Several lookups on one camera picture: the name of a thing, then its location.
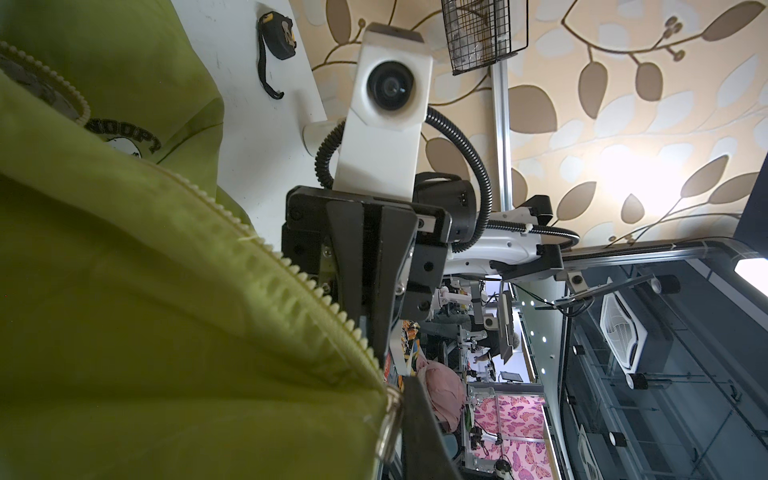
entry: pink butterfly wallpaper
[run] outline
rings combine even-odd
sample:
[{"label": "pink butterfly wallpaper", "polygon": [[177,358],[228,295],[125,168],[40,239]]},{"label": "pink butterfly wallpaper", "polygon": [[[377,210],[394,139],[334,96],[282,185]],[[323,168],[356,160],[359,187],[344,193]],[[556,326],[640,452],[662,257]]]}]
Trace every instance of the pink butterfly wallpaper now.
[{"label": "pink butterfly wallpaper", "polygon": [[501,423],[503,443],[495,445],[486,442],[485,449],[481,447],[472,453],[478,458],[492,460],[503,453],[512,464],[512,476],[516,480],[552,478],[546,444],[511,439],[544,438],[544,412],[541,408],[544,403],[544,399],[537,396],[499,395],[497,412],[496,399],[485,399],[475,409],[475,424],[496,435]]}]

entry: desk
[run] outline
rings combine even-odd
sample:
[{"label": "desk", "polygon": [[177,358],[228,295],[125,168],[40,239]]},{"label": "desk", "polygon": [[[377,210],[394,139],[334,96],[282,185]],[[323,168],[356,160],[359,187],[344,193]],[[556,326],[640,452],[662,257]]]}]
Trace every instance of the desk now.
[{"label": "desk", "polygon": [[326,120],[298,29],[296,55],[279,61],[267,50],[267,81],[282,100],[266,94],[256,65],[258,18],[275,10],[294,18],[288,0],[172,0],[197,55],[224,99],[219,185],[248,213],[256,231],[279,249],[288,190],[318,187],[302,127]]}]

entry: black wire mesh basket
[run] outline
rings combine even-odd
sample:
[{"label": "black wire mesh basket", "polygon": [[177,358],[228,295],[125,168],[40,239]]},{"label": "black wire mesh basket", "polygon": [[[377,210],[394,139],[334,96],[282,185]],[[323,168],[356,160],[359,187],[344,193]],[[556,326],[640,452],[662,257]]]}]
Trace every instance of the black wire mesh basket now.
[{"label": "black wire mesh basket", "polygon": [[528,47],[528,0],[442,0],[442,19],[454,75]]}]

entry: zipper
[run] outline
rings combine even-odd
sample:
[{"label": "zipper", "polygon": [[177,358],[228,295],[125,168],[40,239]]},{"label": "zipper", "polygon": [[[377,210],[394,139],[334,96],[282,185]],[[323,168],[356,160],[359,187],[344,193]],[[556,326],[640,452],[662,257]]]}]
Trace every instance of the zipper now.
[{"label": "zipper", "polygon": [[[223,205],[216,203],[205,190],[198,187],[196,184],[190,182],[186,177],[179,175],[175,172],[162,168],[156,164],[146,163],[146,165],[159,170],[161,173],[169,175],[174,180],[182,183],[182,185],[188,188],[193,194],[200,198],[203,202],[210,205],[215,210],[219,211],[232,225],[242,232],[243,236],[238,238],[241,242],[253,242],[259,248],[266,253],[271,254],[278,263],[287,270],[292,276],[299,280],[306,288],[308,288],[312,294],[319,300],[322,308],[331,312],[339,321],[341,330],[350,335],[355,344],[360,348],[363,355],[370,362],[370,366],[376,371],[376,374],[385,382],[384,372],[379,366],[379,359],[373,353],[373,348],[368,345],[368,339],[362,335],[362,330],[355,327],[354,320],[347,318],[346,312],[341,310],[338,303],[332,303],[333,299],[330,295],[326,295],[322,287],[317,286],[315,280],[311,280],[309,275],[302,272],[298,265],[291,262],[291,259],[285,257],[282,252],[275,251],[272,245],[266,243],[266,241],[259,236],[259,234],[250,225],[243,224],[239,217],[236,217],[232,212],[224,208]],[[398,433],[402,424],[403,416],[403,395],[399,389],[394,386],[386,385],[387,405],[384,419],[379,429],[379,437],[376,442],[376,457],[378,460],[384,462],[390,462],[394,455],[395,446],[398,438]]]}]

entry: white beaded trim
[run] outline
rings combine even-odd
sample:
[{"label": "white beaded trim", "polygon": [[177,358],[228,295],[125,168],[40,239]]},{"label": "white beaded trim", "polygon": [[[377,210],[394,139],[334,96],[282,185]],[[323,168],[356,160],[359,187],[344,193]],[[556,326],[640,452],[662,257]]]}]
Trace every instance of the white beaded trim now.
[{"label": "white beaded trim", "polygon": [[59,75],[56,70],[51,70],[50,67],[47,65],[43,65],[43,62],[39,60],[35,60],[34,57],[27,54],[23,50],[19,50],[18,48],[14,47],[13,45],[9,45],[6,41],[0,41],[0,50],[4,50],[11,54],[11,56],[14,56],[18,58],[19,60],[22,60],[28,65],[34,65],[35,68],[38,70],[38,72],[46,75],[49,79],[57,82],[59,85],[61,85],[73,99],[75,99],[79,103],[79,111],[81,112],[81,115],[79,118],[75,119],[75,123],[80,125],[81,127],[85,124],[87,124],[88,120],[91,118],[91,106],[88,105],[88,102],[85,100],[85,97],[78,91],[77,88],[75,88],[71,83],[66,81],[64,77]]}]

